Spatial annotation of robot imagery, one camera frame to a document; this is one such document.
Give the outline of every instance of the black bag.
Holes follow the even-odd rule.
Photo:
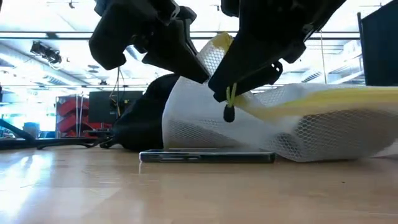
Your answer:
[[[121,144],[125,149],[141,152],[163,149],[162,116],[167,99],[179,75],[164,75],[154,80],[143,96],[129,106],[112,128],[111,139],[101,144],[108,148]]]

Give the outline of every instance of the black monitor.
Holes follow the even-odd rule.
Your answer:
[[[398,0],[361,21],[366,85],[398,86]]]
[[[142,96],[142,91],[119,92],[119,108],[121,114],[131,104],[134,104]],[[90,123],[113,124],[116,120],[116,92],[113,97],[109,97],[110,91],[92,91],[90,92],[88,121]]]

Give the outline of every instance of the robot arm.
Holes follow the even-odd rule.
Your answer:
[[[218,101],[237,83],[240,95],[282,74],[280,59],[294,63],[304,42],[320,30],[346,0],[221,0],[227,16],[239,17],[239,31],[208,86]],[[144,63],[198,83],[209,74],[197,60],[190,40],[196,14],[173,0],[97,0],[102,17],[90,39],[93,58],[105,69],[123,65],[124,49],[133,45],[146,53]]]

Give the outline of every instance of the yellow strap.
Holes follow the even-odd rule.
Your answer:
[[[227,32],[222,32],[212,38],[211,42],[216,48],[223,49],[225,55],[233,40],[234,39]]]
[[[267,108],[251,106],[245,98],[238,97],[234,104],[243,111],[263,120],[271,121],[284,116],[306,116],[333,111],[355,109],[383,109],[398,105],[398,88],[345,88],[324,90],[305,98]]]
[[[230,93],[230,87],[227,87],[226,89],[226,101],[228,102],[227,107],[229,108],[231,108],[235,103],[236,87],[237,84],[234,83],[234,85],[232,86],[232,93]]]

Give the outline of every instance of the mesh netting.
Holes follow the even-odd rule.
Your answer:
[[[198,54],[212,74],[225,51],[209,41]],[[250,106],[273,108],[287,102],[350,85],[291,84],[242,98]],[[174,86],[163,115],[165,148],[241,147],[279,154],[298,162],[357,159],[373,156],[398,138],[398,105],[330,110],[305,116],[261,120],[236,108],[233,123],[223,120],[225,103],[218,103],[207,85],[181,77]]]

